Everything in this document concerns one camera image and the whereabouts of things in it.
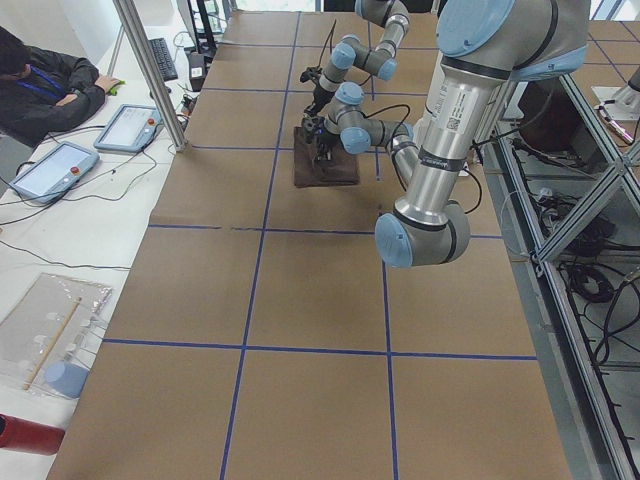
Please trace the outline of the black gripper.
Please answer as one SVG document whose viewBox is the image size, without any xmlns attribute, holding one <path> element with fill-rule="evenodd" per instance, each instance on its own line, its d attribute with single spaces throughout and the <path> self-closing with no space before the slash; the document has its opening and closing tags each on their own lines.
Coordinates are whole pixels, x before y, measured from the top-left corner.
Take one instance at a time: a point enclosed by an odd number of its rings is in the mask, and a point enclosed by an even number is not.
<svg viewBox="0 0 640 480">
<path fill-rule="evenodd" d="M 317 154 L 315 157 L 316 162 L 332 162 L 333 161 L 333 153 L 332 149 L 336 144 L 336 135 L 328 132 L 321 131 L 316 134 L 316 149 Z"/>
<path fill-rule="evenodd" d="M 304 113 L 313 117 L 319 113 L 320 107 L 326 106 L 329 102 L 330 91 L 317 84 L 313 90 L 313 103 L 305 108 Z"/>
</svg>

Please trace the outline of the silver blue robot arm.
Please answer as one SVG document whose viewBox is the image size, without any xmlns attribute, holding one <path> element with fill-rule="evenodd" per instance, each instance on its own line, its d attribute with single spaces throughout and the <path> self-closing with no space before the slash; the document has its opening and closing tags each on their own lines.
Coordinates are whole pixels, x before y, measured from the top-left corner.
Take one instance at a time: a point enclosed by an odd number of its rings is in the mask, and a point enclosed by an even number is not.
<svg viewBox="0 0 640 480">
<path fill-rule="evenodd" d="M 405 182 L 392 212 L 380 216 L 375 241 L 382 260 L 407 268 L 457 259 L 468 246 L 469 221 L 451 193 L 494 90 L 577 70 L 587 50 L 586 1 L 450 1 L 439 17 L 441 52 L 423 115 L 423 135 L 404 123 L 373 121 L 362 112 L 361 87 L 346 80 L 358 68 L 387 80 L 408 33 L 410 15 L 399 1 L 359 1 L 356 13 L 384 33 L 374 49 L 344 37 L 323 69 L 312 109 L 325 129 L 358 154 L 386 149 Z"/>
<path fill-rule="evenodd" d="M 383 28 L 379 43 L 365 46 L 355 35 L 345 35 L 333 48 L 325 64 L 308 67 L 300 81 L 314 84 L 313 101 L 305 108 L 306 118 L 317 117 L 333 99 L 351 68 L 388 81 L 397 69 L 396 55 L 410 29 L 410 14 L 402 1 L 356 1 L 355 13 Z"/>
</svg>

